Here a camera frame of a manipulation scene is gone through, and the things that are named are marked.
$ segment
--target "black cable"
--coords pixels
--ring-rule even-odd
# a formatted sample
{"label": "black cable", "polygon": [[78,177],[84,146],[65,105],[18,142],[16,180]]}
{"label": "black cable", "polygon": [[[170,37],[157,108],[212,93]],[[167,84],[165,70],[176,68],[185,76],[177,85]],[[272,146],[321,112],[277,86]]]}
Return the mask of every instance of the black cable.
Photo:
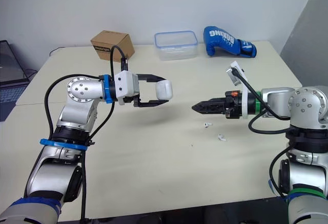
{"label": "black cable", "polygon": [[96,135],[96,133],[103,127],[103,125],[105,125],[105,123],[108,121],[108,119],[112,116],[113,111],[114,111],[114,107],[115,107],[115,102],[112,103],[112,107],[111,110],[109,111],[109,114],[107,115],[106,119],[97,127],[96,130],[94,130],[94,132],[89,136],[89,140],[91,140],[93,138],[94,135]]}
{"label": "black cable", "polygon": [[290,120],[289,117],[281,117],[279,115],[277,115],[271,108],[269,105],[267,105],[263,99],[257,94],[257,92],[252,88],[252,86],[241,76],[241,74],[238,72],[238,70],[236,68],[231,68],[232,71],[231,73],[235,76],[238,77],[241,82],[243,82],[245,84],[245,86],[248,88],[248,90],[250,90],[250,92],[260,101],[260,103],[264,106],[264,108],[266,108],[275,118],[279,119],[279,120]]}
{"label": "black cable", "polygon": [[276,191],[279,193],[279,195],[281,197],[284,197],[284,195],[280,191],[279,187],[277,186],[277,184],[275,182],[275,179],[273,178],[273,174],[272,174],[273,166],[276,163],[276,161],[279,159],[279,157],[281,157],[283,154],[285,154],[287,151],[289,151],[291,148],[293,148],[295,144],[296,144],[296,142],[293,142],[286,149],[284,149],[278,155],[276,155],[276,157],[272,160],[272,162],[270,164],[270,167],[269,167],[269,176],[270,176],[271,183],[272,183],[272,185],[274,186],[274,188],[276,189]]}
{"label": "black cable", "polygon": [[51,52],[49,52],[49,56],[51,56],[51,53],[54,52],[55,50],[58,50],[60,48],[66,48],[65,46],[60,46],[60,47],[57,47],[56,49],[53,49]]}
{"label": "black cable", "polygon": [[253,123],[260,118],[261,116],[263,116],[265,113],[267,112],[266,109],[263,109],[262,112],[260,112],[258,115],[256,115],[253,119],[251,119],[250,123],[248,123],[248,128],[254,132],[254,133],[259,133],[259,134],[280,134],[280,133],[286,133],[290,130],[292,130],[292,128],[285,128],[285,129],[281,129],[281,130],[275,130],[275,131],[270,131],[270,130],[258,130],[253,128]]}
{"label": "black cable", "polygon": [[112,75],[112,78],[114,78],[113,57],[114,57],[114,50],[115,50],[115,48],[117,50],[119,50],[119,52],[121,53],[122,58],[125,58],[124,52],[122,51],[122,49],[120,47],[118,47],[117,45],[112,46],[112,48],[111,48],[111,55],[110,55],[110,65],[111,65],[111,75]]}
{"label": "black cable", "polygon": [[88,223],[86,218],[86,201],[87,201],[87,176],[86,176],[86,151],[82,151],[82,203],[81,203],[81,219],[80,223]]}
{"label": "black cable", "polygon": [[48,88],[48,90],[46,91],[45,94],[45,110],[46,110],[46,116],[47,116],[47,120],[48,120],[48,124],[49,124],[49,138],[48,140],[51,140],[51,137],[53,135],[53,124],[52,124],[52,120],[51,120],[51,115],[50,115],[50,111],[49,111],[49,104],[48,104],[48,99],[49,99],[49,94],[51,92],[51,90],[62,80],[67,79],[67,78],[72,78],[72,77],[78,77],[78,76],[85,76],[88,78],[93,78],[93,79],[99,79],[99,77],[97,76],[92,76],[92,75],[86,75],[86,74],[69,74],[69,75],[65,75],[57,80],[54,81],[54,83],[52,83],[50,85],[50,87]]}

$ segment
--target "laptop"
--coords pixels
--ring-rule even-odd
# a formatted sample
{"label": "laptop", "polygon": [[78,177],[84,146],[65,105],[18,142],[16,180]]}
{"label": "laptop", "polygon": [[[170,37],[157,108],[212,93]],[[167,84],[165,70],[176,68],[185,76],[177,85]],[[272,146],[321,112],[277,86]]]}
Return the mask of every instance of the laptop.
{"label": "laptop", "polygon": [[30,83],[6,40],[0,40],[0,121],[4,121]]}

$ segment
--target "green ring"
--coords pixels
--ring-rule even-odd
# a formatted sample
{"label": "green ring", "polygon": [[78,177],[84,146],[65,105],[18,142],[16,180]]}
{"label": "green ring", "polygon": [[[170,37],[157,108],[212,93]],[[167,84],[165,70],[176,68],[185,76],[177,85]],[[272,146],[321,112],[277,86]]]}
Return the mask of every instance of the green ring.
{"label": "green ring", "polygon": [[313,189],[309,189],[309,188],[295,188],[295,189],[291,190],[288,195],[297,193],[297,192],[310,193],[310,194],[317,195],[319,197],[326,199],[326,196],[322,192],[319,192],[319,191],[313,190]]}
{"label": "green ring", "polygon": [[260,110],[261,110],[261,103],[260,103],[260,101],[256,98],[256,99],[255,99],[255,114],[256,114],[256,115],[259,114],[259,113],[260,113]]}

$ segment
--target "laptop keyboard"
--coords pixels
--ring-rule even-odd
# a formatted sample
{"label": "laptop keyboard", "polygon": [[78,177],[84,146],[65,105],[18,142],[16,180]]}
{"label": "laptop keyboard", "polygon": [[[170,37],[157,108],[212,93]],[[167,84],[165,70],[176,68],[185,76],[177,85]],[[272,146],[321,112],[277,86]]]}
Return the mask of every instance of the laptop keyboard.
{"label": "laptop keyboard", "polygon": [[26,87],[0,90],[0,103],[17,101]]}

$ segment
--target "gray wall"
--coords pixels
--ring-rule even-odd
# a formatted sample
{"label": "gray wall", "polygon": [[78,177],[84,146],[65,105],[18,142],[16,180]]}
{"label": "gray wall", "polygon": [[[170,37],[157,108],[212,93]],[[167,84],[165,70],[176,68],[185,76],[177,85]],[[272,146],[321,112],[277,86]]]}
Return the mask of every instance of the gray wall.
{"label": "gray wall", "polygon": [[281,57],[303,86],[328,86],[328,0],[309,0]]}

